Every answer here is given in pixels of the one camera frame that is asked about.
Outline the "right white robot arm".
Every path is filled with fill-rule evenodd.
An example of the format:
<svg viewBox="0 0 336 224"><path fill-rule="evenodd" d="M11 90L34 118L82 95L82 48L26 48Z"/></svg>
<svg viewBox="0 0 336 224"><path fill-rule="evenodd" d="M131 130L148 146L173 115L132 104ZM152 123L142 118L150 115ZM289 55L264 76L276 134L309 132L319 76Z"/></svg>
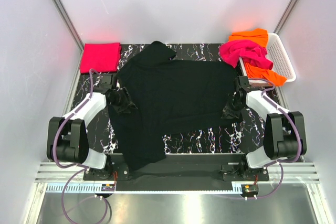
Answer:
<svg viewBox="0 0 336 224"><path fill-rule="evenodd" d="M293 163L307 152L303 114L289 111L250 85L246 76L235 80L235 92L223 108L224 119L237 119L245 108L253 109L265 121L263 146L244 154L233 174L250 180L276 162Z"/></svg>

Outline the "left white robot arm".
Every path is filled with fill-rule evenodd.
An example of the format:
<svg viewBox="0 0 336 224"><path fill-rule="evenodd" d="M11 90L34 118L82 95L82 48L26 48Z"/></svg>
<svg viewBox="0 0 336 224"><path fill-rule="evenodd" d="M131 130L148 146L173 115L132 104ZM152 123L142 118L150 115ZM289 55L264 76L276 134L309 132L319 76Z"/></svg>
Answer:
<svg viewBox="0 0 336 224"><path fill-rule="evenodd" d="M87 126L107 106L117 115L129 114L136 106L116 74L102 74L94 86L93 72L93 69L89 71L90 92L85 98L67 114L50 119L47 157L59 168L79 166L84 171L95 170L99 178L107 180L113 175L111 157L89 147Z"/></svg>

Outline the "black t-shirt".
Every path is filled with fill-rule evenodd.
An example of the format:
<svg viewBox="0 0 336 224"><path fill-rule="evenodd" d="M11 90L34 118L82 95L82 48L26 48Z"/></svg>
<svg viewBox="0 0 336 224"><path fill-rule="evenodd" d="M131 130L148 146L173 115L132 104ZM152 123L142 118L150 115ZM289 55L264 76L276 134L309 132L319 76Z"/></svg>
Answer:
<svg viewBox="0 0 336 224"><path fill-rule="evenodd" d="M177 60L174 50L155 41L132 57L117 78L133 105L108 114L131 170L165 158L165 135L230 126L242 117L223 109L234 93L237 71L222 61Z"/></svg>

